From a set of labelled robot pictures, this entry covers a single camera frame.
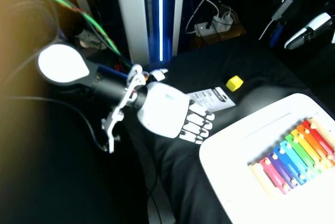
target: label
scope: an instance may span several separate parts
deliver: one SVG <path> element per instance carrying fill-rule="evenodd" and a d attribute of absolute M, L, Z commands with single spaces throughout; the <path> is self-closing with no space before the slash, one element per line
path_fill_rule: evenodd
<path fill-rule="evenodd" d="M 235 106 L 235 103 L 228 97 L 221 87 L 192 92 L 189 93 L 188 96 L 197 104 L 212 113 Z"/>

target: power outlet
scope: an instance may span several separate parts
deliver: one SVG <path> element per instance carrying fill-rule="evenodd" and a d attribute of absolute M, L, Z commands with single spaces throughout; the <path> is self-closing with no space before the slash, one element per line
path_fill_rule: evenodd
<path fill-rule="evenodd" d="M 200 23 L 194 25 L 194 30 L 198 37 L 215 35 L 216 33 L 228 31 L 231 28 L 232 23 L 233 19 L 230 14 L 225 15 L 223 18 L 214 16 L 208 29 L 206 28 L 207 23 Z"/>

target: robotic arm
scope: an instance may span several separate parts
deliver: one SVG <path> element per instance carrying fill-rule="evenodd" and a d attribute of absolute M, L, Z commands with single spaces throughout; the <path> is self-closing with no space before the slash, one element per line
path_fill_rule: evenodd
<path fill-rule="evenodd" d="M 71 46 L 53 44 L 40 53 L 38 67 L 48 82 L 54 85 L 66 89 L 80 86 L 109 104 L 117 104 L 108 117 L 102 119 L 102 129 L 108 136 L 110 153 L 114 151 L 113 128 L 123 120 L 122 109 L 125 106 L 135 109 L 138 120 L 146 129 L 167 138 L 179 137 L 201 144 L 213 128 L 214 114 L 169 85 L 147 83 L 148 75 L 143 73 L 138 64 L 126 76 L 85 61 Z"/>
<path fill-rule="evenodd" d="M 288 50 L 296 49 L 306 42 L 311 41 L 313 38 L 322 34 L 327 30 L 334 21 L 335 17 L 330 16 L 328 13 L 322 13 L 315 17 L 305 28 L 302 28 L 296 34 L 294 34 L 286 43 L 284 48 Z M 331 43 L 335 43 L 335 33 Z"/>

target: white tray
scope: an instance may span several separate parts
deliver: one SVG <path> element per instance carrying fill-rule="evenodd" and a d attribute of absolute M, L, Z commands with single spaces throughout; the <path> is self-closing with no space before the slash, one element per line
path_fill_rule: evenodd
<path fill-rule="evenodd" d="M 271 199 L 248 168 L 315 114 L 335 132 L 335 121 L 310 97 L 294 94 L 239 120 L 207 139 L 200 161 L 233 224 L 335 223 L 335 170 Z"/>

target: gray connector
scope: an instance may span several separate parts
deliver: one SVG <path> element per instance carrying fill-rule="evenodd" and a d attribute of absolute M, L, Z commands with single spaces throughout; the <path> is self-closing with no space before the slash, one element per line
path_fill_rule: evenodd
<path fill-rule="evenodd" d="M 279 9 L 277 9 L 277 11 L 273 14 L 272 20 L 277 21 L 279 18 L 281 18 L 283 13 L 288 9 L 288 7 L 292 4 L 292 2 L 293 2 L 293 0 L 285 0 L 281 4 Z"/>

